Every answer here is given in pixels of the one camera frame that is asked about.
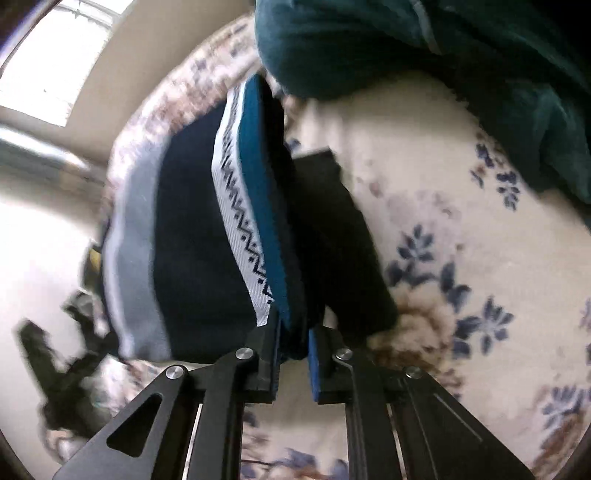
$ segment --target white wall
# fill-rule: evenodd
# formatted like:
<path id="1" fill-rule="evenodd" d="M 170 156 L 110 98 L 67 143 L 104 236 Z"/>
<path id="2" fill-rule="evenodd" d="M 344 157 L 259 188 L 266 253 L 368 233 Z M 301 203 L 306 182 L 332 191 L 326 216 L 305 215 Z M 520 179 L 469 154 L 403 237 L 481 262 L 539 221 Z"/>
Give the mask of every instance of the white wall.
<path id="1" fill-rule="evenodd" d="M 39 440 L 41 394 L 14 327 L 27 317 L 50 333 L 59 352 L 80 353 L 76 324 L 60 305 L 79 285 L 95 210 L 79 197 L 0 171 L 0 429 L 36 480 L 49 480 L 58 464 Z"/>
<path id="2" fill-rule="evenodd" d="M 129 117 L 205 38 L 248 0 L 136 0 L 99 56 L 65 127 L 0 106 L 0 122 L 105 163 Z"/>

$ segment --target black object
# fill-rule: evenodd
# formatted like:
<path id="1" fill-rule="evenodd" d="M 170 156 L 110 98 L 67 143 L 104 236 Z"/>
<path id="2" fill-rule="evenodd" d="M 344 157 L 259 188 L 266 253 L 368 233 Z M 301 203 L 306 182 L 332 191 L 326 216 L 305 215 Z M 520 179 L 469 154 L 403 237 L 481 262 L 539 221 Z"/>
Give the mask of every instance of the black object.
<path id="1" fill-rule="evenodd" d="M 394 327 L 396 304 L 382 277 L 363 214 L 341 182 L 330 150 L 271 159 L 307 280 L 339 319 L 350 347 Z"/>
<path id="2" fill-rule="evenodd" d="M 169 367 L 55 475 L 54 480 L 239 478 L 243 405 L 270 403 L 278 383 L 280 326 L 254 329 L 246 348 L 187 372 Z M 533 475 L 446 390 L 418 368 L 376 367 L 338 332 L 310 335 L 319 403 L 345 403 L 352 480 L 531 480 Z M 194 442 L 191 427 L 199 415 Z"/>
<path id="3" fill-rule="evenodd" d="M 45 425 L 51 430 L 67 429 L 75 435 L 91 438 L 108 418 L 93 406 L 82 381 L 91 376 L 108 353 L 113 351 L 114 334 L 104 339 L 96 336 L 92 328 L 92 304 L 90 297 L 74 292 L 63 309 L 80 325 L 86 353 L 76 358 L 65 371 L 54 365 L 55 353 L 47 341 L 47 332 L 25 319 L 17 335 L 39 387 L 47 398 L 41 407 Z"/>

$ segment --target silver bolt head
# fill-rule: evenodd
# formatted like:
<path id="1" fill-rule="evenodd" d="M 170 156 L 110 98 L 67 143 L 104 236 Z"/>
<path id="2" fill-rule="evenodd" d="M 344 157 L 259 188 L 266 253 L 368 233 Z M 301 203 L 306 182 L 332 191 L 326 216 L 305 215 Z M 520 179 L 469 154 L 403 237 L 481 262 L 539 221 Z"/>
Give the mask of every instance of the silver bolt head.
<path id="1" fill-rule="evenodd" d="M 180 365 L 173 365 L 166 369 L 166 376 L 169 377 L 170 380 L 174 380 L 175 378 L 180 378 L 184 374 L 184 369 Z"/>
<path id="2" fill-rule="evenodd" d="M 406 369 L 406 375 L 408 378 L 417 379 L 423 376 L 423 370 L 419 367 L 408 367 Z"/>
<path id="3" fill-rule="evenodd" d="M 350 348 L 339 348 L 336 351 L 336 358 L 339 360 L 347 361 L 353 356 L 353 350 Z"/>
<path id="4" fill-rule="evenodd" d="M 255 352 L 252 350 L 252 348 L 248 348 L 247 346 L 243 346 L 242 348 L 236 350 L 236 358 L 239 360 L 248 360 L 249 358 L 252 358 L 254 354 Z"/>

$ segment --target blue flower pattern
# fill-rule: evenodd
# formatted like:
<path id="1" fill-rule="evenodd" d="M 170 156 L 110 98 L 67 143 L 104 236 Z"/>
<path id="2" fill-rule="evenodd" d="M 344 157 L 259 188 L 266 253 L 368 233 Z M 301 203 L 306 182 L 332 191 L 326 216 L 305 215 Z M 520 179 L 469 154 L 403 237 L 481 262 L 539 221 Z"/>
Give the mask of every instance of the blue flower pattern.
<path id="1" fill-rule="evenodd" d="M 259 422 L 252 411 L 245 411 L 244 422 L 251 427 L 258 428 Z M 243 454 L 245 452 L 244 444 L 242 446 Z M 260 452 L 255 453 L 255 459 L 243 458 L 241 460 L 240 475 L 242 480 L 259 479 L 267 480 L 270 478 L 273 470 L 279 467 L 291 469 L 294 478 L 317 478 L 323 480 L 349 480 L 349 465 L 341 459 L 336 459 L 332 465 L 330 473 L 323 475 L 319 472 L 316 457 L 309 453 L 300 452 L 292 448 L 287 448 L 287 456 L 279 458 L 273 462 L 264 462 L 260 460 Z"/>
<path id="2" fill-rule="evenodd" d="M 435 260 L 431 247 L 434 235 L 425 232 L 422 224 L 413 228 L 413 234 L 402 233 L 402 244 L 397 251 L 399 260 L 394 260 L 386 268 L 385 276 L 390 286 L 396 286 L 403 281 L 412 288 L 428 281 L 438 281 L 441 293 L 452 306 L 455 314 L 460 314 L 472 293 L 472 289 L 465 284 L 456 282 L 456 264 L 450 261 L 443 265 L 439 273 L 418 273 L 417 265 L 428 264 Z M 472 346 L 469 342 L 472 335 L 480 332 L 480 351 L 489 355 L 495 342 L 502 342 L 509 338 L 507 326 L 513 321 L 514 315 L 506 312 L 494 303 L 494 297 L 489 296 L 484 304 L 481 315 L 468 315 L 457 320 L 453 335 L 452 352 L 454 359 L 467 359 L 472 356 Z"/>
<path id="3" fill-rule="evenodd" d="M 591 390 L 579 389 L 576 385 L 552 389 L 552 399 L 542 408 L 543 415 L 548 419 L 544 424 L 545 429 L 554 426 L 565 415 L 579 413 L 584 400 L 587 400 Z"/>
<path id="4" fill-rule="evenodd" d="M 493 297 L 488 297 L 482 309 L 482 316 L 470 315 L 456 322 L 456 331 L 453 334 L 454 358 L 472 356 L 472 348 L 467 340 L 475 332 L 482 332 L 480 349 L 483 355 L 488 355 L 495 341 L 502 342 L 509 338 L 506 326 L 513 319 L 512 313 L 505 312 L 503 307 L 495 305 Z"/>
<path id="5" fill-rule="evenodd" d="M 591 332 L 591 297 L 585 301 L 585 307 L 581 311 L 583 315 L 579 322 L 579 328 Z M 591 365 L 591 343 L 585 347 L 585 360 Z M 579 388 L 577 385 L 565 385 L 553 387 L 550 401 L 542 409 L 542 415 L 547 417 L 544 429 L 558 428 L 562 425 L 562 419 L 567 416 L 582 413 L 582 408 L 588 408 L 591 403 L 591 387 Z"/>
<path id="6" fill-rule="evenodd" d="M 402 233 L 402 238 L 402 245 L 397 249 L 401 261 L 394 260 L 386 268 L 388 285 L 394 287 L 400 281 L 404 281 L 411 287 L 418 287 L 428 281 L 438 281 L 446 300 L 452 305 L 454 312 L 459 313 L 472 289 L 464 284 L 456 284 L 455 263 L 445 264 L 439 274 L 418 272 L 417 265 L 428 264 L 435 260 L 435 256 L 430 251 L 434 235 L 425 232 L 422 224 L 419 223 L 413 228 L 412 236 Z"/>
<path id="7" fill-rule="evenodd" d="M 509 173 L 499 173 L 496 175 L 496 179 L 503 185 L 496 189 L 504 197 L 505 207 L 516 211 L 517 202 L 519 201 L 518 195 L 521 193 L 517 184 L 517 174 L 514 171 Z"/>
<path id="8" fill-rule="evenodd" d="M 476 144 L 476 156 L 479 160 L 482 160 L 484 165 L 481 164 L 478 168 L 470 170 L 471 180 L 483 190 L 485 187 L 484 177 L 486 176 L 486 170 L 495 170 L 497 168 L 502 169 L 502 171 L 495 176 L 498 182 L 496 191 L 502 195 L 505 208 L 512 212 L 517 211 L 517 203 L 519 202 L 519 195 L 521 194 L 521 190 L 517 186 L 517 173 L 513 170 L 507 170 L 504 161 L 497 157 L 491 157 L 489 149 L 484 143 Z"/>

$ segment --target dark green fabric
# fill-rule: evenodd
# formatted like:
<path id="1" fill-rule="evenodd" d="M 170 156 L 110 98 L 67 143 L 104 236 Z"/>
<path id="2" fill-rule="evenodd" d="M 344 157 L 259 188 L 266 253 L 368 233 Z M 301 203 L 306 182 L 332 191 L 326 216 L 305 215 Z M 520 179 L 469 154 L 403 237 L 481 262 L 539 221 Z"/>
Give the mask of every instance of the dark green fabric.
<path id="1" fill-rule="evenodd" d="M 426 70 L 468 101 L 533 189 L 591 205 L 588 67 L 528 1 L 258 0 L 255 28 L 265 67 L 303 98 Z"/>

